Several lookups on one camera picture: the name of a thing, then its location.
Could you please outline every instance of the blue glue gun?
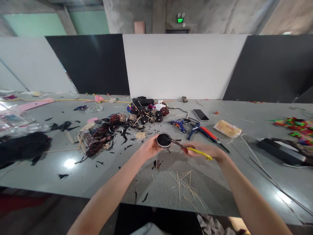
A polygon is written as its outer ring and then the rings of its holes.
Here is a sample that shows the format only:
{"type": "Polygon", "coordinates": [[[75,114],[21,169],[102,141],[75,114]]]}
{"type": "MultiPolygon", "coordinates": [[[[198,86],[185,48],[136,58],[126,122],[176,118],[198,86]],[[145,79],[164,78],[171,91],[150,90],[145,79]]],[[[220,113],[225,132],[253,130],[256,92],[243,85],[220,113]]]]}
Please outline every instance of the blue glue gun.
{"type": "Polygon", "coordinates": [[[186,133],[186,129],[183,126],[184,121],[183,120],[173,120],[173,121],[169,121],[170,124],[175,125],[178,127],[178,129],[182,132],[182,133],[186,133]]]}

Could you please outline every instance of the scissors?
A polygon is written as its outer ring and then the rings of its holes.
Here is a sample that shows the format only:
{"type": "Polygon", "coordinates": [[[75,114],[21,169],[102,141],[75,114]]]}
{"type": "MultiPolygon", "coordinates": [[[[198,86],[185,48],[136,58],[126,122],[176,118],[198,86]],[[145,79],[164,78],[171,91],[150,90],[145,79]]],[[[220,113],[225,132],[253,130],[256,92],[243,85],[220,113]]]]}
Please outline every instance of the scissors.
{"type": "Polygon", "coordinates": [[[197,150],[197,149],[193,149],[193,148],[191,148],[191,147],[186,147],[186,146],[182,145],[181,143],[179,143],[178,141],[176,141],[176,140],[174,140],[174,139],[172,139],[172,138],[171,138],[171,141],[172,141],[174,144],[177,144],[178,146],[180,146],[180,147],[183,148],[183,149],[191,150],[191,151],[194,151],[194,152],[196,152],[196,153],[198,153],[198,154],[201,154],[201,155],[205,156],[208,161],[212,161],[212,160],[213,160],[213,158],[212,158],[211,156],[207,155],[206,153],[204,153],[204,152],[202,152],[202,151],[199,151],[199,150],[197,150]]]}

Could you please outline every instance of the green wall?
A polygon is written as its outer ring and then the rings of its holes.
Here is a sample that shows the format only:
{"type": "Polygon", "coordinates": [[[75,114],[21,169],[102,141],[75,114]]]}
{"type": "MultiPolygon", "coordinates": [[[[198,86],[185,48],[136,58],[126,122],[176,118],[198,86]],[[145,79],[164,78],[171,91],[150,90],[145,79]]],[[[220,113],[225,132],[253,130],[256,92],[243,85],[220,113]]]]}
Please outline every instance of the green wall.
{"type": "Polygon", "coordinates": [[[69,14],[78,35],[110,33],[105,11],[76,11],[69,14]]]}
{"type": "Polygon", "coordinates": [[[66,35],[56,13],[3,15],[19,37],[66,35]]]}

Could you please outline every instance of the hand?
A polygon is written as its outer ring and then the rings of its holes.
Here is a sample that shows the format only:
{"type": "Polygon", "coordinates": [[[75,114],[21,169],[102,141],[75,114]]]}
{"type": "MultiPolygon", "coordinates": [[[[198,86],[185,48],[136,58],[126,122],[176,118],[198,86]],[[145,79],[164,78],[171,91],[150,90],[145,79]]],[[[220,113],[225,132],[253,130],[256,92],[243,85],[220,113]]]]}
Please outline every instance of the hand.
{"type": "MultiPolygon", "coordinates": [[[[221,150],[220,148],[216,146],[212,146],[210,144],[204,144],[204,143],[192,141],[192,142],[185,143],[184,146],[200,150],[208,154],[212,158],[215,158],[216,160],[222,159],[223,157],[225,157],[225,155],[227,156],[227,154],[223,150],[221,150]]],[[[187,150],[187,149],[182,149],[182,150],[184,151],[184,154],[189,155],[191,157],[200,157],[200,156],[204,157],[203,155],[198,154],[192,150],[187,150]]]]}
{"type": "Polygon", "coordinates": [[[159,134],[150,137],[144,144],[140,146],[140,148],[135,152],[136,155],[144,158],[145,161],[153,158],[158,152],[162,150],[162,148],[157,144],[156,138],[159,134]]]}

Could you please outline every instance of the yellow string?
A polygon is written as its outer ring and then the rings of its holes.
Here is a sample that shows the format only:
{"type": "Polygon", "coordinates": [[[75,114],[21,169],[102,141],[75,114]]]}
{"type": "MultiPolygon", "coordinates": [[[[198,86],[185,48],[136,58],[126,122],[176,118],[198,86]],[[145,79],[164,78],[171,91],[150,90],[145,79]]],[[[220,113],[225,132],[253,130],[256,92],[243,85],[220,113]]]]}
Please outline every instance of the yellow string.
{"type": "MultiPolygon", "coordinates": [[[[2,102],[9,102],[9,101],[95,101],[95,100],[24,100],[24,99],[14,99],[14,100],[1,100],[2,102]]],[[[127,101],[115,101],[115,103],[131,103],[127,101]]]]}

